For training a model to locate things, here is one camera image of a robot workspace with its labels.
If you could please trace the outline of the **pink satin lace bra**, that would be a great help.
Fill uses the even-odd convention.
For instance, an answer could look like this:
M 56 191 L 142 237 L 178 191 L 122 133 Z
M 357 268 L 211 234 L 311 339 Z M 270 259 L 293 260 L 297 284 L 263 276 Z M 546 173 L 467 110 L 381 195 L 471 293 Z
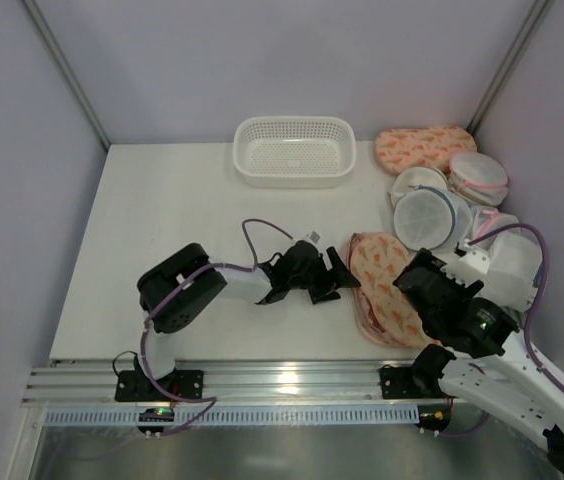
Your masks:
M 368 298 L 360 289 L 352 293 L 355 323 L 359 332 L 370 342 L 382 347 L 407 348 L 394 338 L 377 320 Z

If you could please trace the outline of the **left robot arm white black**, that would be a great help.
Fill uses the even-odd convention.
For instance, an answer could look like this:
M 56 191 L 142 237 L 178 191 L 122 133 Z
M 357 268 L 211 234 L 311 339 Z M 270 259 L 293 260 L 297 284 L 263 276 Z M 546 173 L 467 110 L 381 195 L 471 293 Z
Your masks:
M 200 244 L 190 243 L 137 282 L 145 312 L 139 368 L 154 380 L 170 374 L 174 357 L 168 337 L 188 327 L 217 298 L 270 305 L 303 290 L 316 305 L 339 299 L 341 289 L 360 286 L 335 248 L 322 253 L 307 240 L 251 267 L 214 262 Z

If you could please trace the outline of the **peach floral laundry bag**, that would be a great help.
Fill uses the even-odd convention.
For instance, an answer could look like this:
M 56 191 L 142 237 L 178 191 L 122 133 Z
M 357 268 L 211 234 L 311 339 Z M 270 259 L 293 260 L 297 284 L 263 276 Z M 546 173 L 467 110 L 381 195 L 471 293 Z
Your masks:
M 375 317 L 405 349 L 421 350 L 435 341 L 428 337 L 415 310 L 392 284 L 411 260 L 400 241 L 386 232 L 355 233 L 342 250 L 344 263 L 360 281 Z

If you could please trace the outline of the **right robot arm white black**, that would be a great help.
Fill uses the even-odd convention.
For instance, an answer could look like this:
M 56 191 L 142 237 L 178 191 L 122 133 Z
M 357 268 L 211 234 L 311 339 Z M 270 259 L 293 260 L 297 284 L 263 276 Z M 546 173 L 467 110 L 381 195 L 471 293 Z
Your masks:
M 479 297 L 486 253 L 446 264 L 418 251 L 394 280 L 432 338 L 410 367 L 423 394 L 466 400 L 524 434 L 564 475 L 564 375 L 519 323 Z

